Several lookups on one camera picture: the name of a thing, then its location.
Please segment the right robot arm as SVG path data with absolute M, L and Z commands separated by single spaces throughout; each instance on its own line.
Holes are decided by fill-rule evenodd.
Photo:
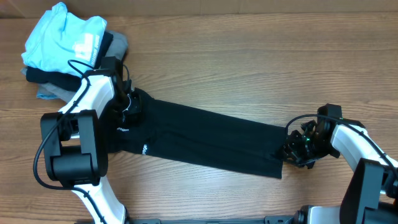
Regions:
M 370 137 L 365 126 L 345 119 L 340 105 L 326 104 L 311 114 L 300 130 L 287 131 L 281 148 L 284 161 L 311 169 L 327 155 L 343 156 L 353 176 L 339 206 L 305 205 L 289 223 L 397 223 L 397 161 Z

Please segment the black t-shirt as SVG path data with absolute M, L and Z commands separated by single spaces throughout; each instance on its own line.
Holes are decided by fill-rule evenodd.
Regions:
M 104 113 L 108 151 L 161 157 L 218 169 L 282 177 L 283 127 L 156 100 L 144 90 L 140 112 L 125 123 Z

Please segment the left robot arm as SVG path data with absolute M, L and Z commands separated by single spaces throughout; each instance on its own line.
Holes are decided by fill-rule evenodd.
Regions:
M 130 78 L 123 78 L 123 65 L 116 57 L 103 57 L 99 69 L 89 67 L 81 75 L 81 87 L 56 113 L 41 117 L 42 143 L 34 158 L 34 177 L 51 189 L 38 174 L 44 155 L 45 169 L 57 190 L 77 195 L 93 217 L 93 223 L 129 223 L 125 206 L 115 196 L 106 173 L 109 134 L 125 131 L 142 111 L 141 97 Z

